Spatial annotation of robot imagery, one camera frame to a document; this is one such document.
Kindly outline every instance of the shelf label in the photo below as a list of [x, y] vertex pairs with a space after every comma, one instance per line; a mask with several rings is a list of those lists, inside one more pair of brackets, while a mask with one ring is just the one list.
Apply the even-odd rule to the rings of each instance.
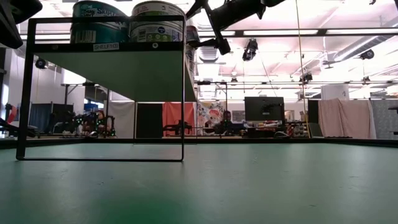
[[119, 43], [94, 44], [93, 51], [119, 50]]

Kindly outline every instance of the black metal frame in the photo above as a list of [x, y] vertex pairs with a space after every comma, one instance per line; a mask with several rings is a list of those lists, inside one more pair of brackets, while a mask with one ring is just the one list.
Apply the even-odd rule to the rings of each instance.
[[[24, 81], [22, 84], [21, 114], [19, 136], [17, 140], [16, 159], [20, 161], [118, 161], [118, 162], [182, 162], [185, 156], [185, 133], [181, 133], [181, 159], [103, 159], [103, 158], [56, 158], [56, 157], [25, 157], [27, 145], [27, 127], [29, 122], [30, 91], [32, 88], [32, 72], [34, 54], [38, 52], [92, 52], [93, 44], [35, 44], [37, 24], [54, 23], [90, 23], [90, 22], [150, 22], [150, 21], [182, 21], [183, 33], [186, 33], [185, 16], [136, 16], [136, 17], [75, 17], [75, 18], [40, 18], [29, 19], [27, 30], [27, 47], [25, 53]], [[181, 120], [184, 120], [185, 102], [185, 35], [181, 42], [159, 42], [157, 48], [153, 42], [119, 43], [119, 51], [181, 51], [182, 56], [182, 97]]]

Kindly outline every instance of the green table surface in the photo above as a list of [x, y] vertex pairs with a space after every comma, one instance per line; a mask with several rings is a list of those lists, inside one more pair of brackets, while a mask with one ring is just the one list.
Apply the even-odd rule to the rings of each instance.
[[[179, 145], [73, 144], [27, 156], [166, 157]], [[16, 161], [0, 150], [0, 223], [398, 223], [398, 150], [187, 145], [184, 163]]]

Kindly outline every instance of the pink curtain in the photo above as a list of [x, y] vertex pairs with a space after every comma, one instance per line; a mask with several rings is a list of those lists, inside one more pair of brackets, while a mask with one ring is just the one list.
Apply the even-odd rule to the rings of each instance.
[[[195, 119], [193, 115], [193, 103], [185, 103], [185, 111], [184, 111], [184, 120], [189, 125], [192, 126], [192, 130], [189, 134], [195, 134]], [[178, 124], [178, 121], [181, 120], [181, 103], [169, 103], [166, 102], [163, 104], [162, 108], [162, 119], [163, 119], [163, 127], [168, 124]], [[167, 134], [174, 134], [170, 131], [164, 131], [164, 136]]]
[[361, 100], [321, 100], [318, 114], [325, 137], [374, 139], [373, 115], [370, 102]]

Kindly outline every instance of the computer monitor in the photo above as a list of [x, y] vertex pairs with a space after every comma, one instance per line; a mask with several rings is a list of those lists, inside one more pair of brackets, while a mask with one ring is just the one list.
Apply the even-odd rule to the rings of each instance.
[[245, 97], [244, 109], [246, 121], [285, 122], [283, 97]]

